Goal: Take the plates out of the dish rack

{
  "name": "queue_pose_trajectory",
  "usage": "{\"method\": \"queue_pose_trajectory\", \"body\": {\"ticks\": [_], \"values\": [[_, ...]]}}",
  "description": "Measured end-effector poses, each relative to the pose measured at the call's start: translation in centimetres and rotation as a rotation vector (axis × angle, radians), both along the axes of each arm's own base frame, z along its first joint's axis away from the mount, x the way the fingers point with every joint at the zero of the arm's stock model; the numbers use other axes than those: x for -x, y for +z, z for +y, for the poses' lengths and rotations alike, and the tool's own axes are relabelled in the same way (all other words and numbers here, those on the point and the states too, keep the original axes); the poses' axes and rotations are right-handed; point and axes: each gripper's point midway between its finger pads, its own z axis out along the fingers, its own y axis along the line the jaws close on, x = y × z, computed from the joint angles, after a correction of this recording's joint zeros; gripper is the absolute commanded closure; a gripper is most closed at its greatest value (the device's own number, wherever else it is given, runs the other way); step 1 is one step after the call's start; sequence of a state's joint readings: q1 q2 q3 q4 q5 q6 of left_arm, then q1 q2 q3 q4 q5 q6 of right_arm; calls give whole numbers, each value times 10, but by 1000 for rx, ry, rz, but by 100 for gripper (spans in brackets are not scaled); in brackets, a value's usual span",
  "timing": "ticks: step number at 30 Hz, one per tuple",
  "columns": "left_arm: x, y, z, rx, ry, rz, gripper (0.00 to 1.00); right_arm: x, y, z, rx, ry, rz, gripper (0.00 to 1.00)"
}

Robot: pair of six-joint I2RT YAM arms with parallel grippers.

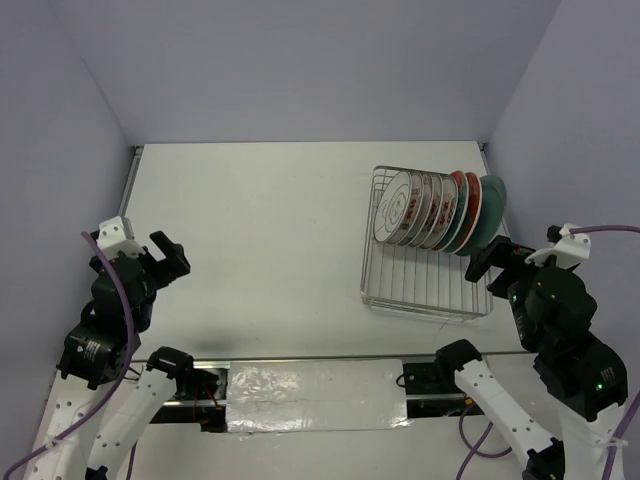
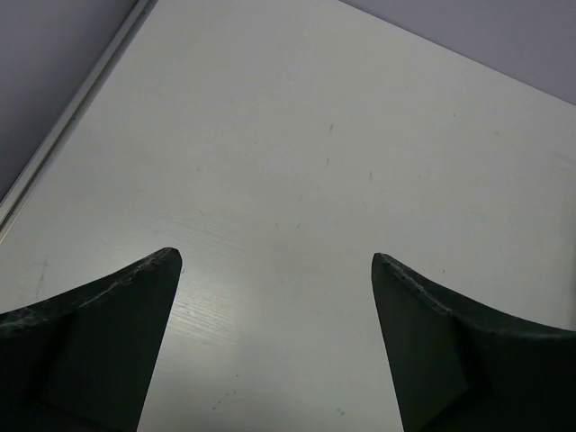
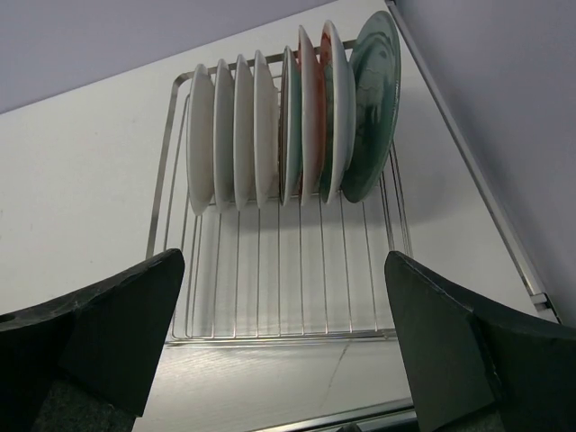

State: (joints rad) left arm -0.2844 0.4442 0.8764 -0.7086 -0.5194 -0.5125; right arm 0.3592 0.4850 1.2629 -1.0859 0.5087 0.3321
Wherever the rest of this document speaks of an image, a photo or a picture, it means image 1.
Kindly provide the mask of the teal green plate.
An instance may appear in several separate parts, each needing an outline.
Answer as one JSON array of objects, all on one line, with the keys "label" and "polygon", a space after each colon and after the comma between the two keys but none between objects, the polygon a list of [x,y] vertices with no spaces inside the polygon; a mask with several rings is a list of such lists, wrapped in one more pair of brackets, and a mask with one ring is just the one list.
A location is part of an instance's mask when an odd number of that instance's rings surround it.
[{"label": "teal green plate", "polygon": [[487,246],[497,234],[507,206],[507,189],[497,175],[480,178],[482,203],[480,217],[465,245],[456,252],[458,256],[469,256],[474,250]]}]

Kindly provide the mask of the red teal floral plate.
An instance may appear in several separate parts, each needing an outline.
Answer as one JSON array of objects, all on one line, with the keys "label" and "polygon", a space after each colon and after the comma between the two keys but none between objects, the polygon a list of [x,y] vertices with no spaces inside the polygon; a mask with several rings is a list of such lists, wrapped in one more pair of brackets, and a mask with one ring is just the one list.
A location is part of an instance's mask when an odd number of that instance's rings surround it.
[{"label": "red teal floral plate", "polygon": [[461,222],[466,215],[468,199],[469,199],[469,183],[466,174],[462,170],[454,171],[451,176],[454,178],[457,189],[457,198],[455,201],[455,211],[451,215],[451,221],[449,222],[446,233],[440,239],[440,241],[433,248],[433,251],[439,252],[446,249],[455,236],[461,226]]},{"label": "red teal floral plate", "polygon": [[466,173],[466,178],[469,186],[467,212],[456,236],[445,249],[445,252],[450,254],[458,253],[466,245],[479,220],[481,212],[482,186],[480,178],[474,173]]}]

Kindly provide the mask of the white plate red characters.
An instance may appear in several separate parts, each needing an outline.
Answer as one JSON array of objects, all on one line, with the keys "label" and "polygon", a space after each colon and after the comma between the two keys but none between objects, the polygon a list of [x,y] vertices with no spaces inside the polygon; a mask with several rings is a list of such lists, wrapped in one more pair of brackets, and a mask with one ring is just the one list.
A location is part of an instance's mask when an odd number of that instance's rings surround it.
[{"label": "white plate red characters", "polygon": [[455,179],[448,174],[441,174],[440,177],[442,180],[442,205],[430,235],[420,245],[423,249],[432,249],[441,241],[449,228],[457,205],[458,187]]}]

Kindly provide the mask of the green rim lettered plate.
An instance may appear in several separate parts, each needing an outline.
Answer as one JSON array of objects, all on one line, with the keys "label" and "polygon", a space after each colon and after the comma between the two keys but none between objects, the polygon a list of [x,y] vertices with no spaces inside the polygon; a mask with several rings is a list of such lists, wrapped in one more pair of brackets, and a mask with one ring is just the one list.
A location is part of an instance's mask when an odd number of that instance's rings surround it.
[{"label": "green rim lettered plate", "polygon": [[401,246],[410,244],[418,235],[419,231],[426,222],[429,213],[431,199],[433,195],[433,181],[429,173],[421,173],[422,180],[422,197],[419,203],[419,209],[415,215],[415,219],[407,235],[399,242]]}]

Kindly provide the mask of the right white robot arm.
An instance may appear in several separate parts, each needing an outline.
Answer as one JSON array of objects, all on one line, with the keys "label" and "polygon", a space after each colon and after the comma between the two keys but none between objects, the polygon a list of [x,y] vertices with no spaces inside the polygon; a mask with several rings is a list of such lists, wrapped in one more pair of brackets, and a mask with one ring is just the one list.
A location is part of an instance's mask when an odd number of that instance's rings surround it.
[{"label": "right white robot arm", "polygon": [[509,302],[521,346],[534,354],[533,368],[554,401],[560,436],[517,403],[465,339],[436,352],[435,380],[471,397],[516,455],[523,478],[621,479],[627,370],[590,331],[597,303],[575,273],[590,238],[566,231],[554,240],[534,251],[498,236],[472,254],[465,278],[476,282],[500,269],[487,289]]}]

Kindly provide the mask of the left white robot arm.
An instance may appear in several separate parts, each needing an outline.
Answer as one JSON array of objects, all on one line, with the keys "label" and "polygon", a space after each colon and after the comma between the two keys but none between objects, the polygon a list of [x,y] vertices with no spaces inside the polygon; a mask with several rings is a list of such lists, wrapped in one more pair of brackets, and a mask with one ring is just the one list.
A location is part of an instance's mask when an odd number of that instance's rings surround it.
[{"label": "left white robot arm", "polygon": [[140,335],[151,325],[159,290],[190,272],[181,245],[163,232],[150,238],[155,259],[114,217],[88,235],[97,277],[79,323],[67,334],[58,362],[58,391],[31,479],[114,479],[165,401],[195,389],[193,358],[161,347],[138,379],[128,379]]}]

